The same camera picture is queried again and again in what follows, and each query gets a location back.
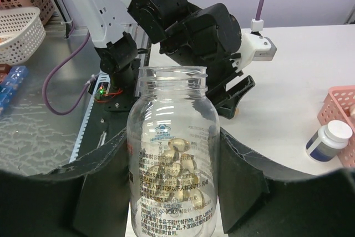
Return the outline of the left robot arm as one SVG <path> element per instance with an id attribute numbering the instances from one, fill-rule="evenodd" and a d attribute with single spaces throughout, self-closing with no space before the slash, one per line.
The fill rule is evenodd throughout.
<path id="1" fill-rule="evenodd" d="M 100 68 L 111 86 L 136 86 L 132 61 L 139 53 L 134 38 L 114 26 L 113 9 L 122 3 L 129 16 L 160 45 L 160 53 L 183 66 L 207 69 L 207 97 L 218 114 L 231 119 L 240 99 L 254 86 L 251 78 L 227 89 L 242 74 L 233 66 L 241 58 L 242 31 L 237 19 L 222 3 L 200 8 L 188 0 L 72 0 L 92 36 Z"/>

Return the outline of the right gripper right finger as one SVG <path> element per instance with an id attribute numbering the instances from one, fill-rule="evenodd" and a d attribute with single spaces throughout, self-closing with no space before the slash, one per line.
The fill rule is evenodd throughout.
<path id="1" fill-rule="evenodd" d="M 228 236 L 353 236 L 354 170 L 313 176 L 220 133 L 219 202 Z"/>

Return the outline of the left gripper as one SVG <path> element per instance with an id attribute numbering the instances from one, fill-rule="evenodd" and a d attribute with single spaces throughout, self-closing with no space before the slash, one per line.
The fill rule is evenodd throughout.
<path id="1" fill-rule="evenodd" d="M 248 75 L 226 91 L 227 83 L 240 72 L 232 65 L 233 59 L 241 58 L 240 47 L 240 39 L 228 39 L 226 42 L 218 39 L 167 39 L 166 55 L 182 66 L 206 67 L 206 95 L 211 101 L 218 101 L 215 107 L 220 116 L 232 119 L 240 100 L 255 86 L 254 79 Z"/>

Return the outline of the clear pill bottle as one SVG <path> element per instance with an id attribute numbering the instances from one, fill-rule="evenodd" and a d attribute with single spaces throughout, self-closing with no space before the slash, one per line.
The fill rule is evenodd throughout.
<path id="1" fill-rule="evenodd" d="M 205 67 L 142 67 L 126 126 L 136 236 L 211 236 L 216 228 L 219 116 Z"/>

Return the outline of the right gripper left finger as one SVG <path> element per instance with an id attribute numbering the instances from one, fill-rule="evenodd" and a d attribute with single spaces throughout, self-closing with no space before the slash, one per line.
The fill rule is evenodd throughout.
<path id="1" fill-rule="evenodd" d="M 47 174 L 1 171 L 2 236 L 124 236 L 126 132 Z"/>

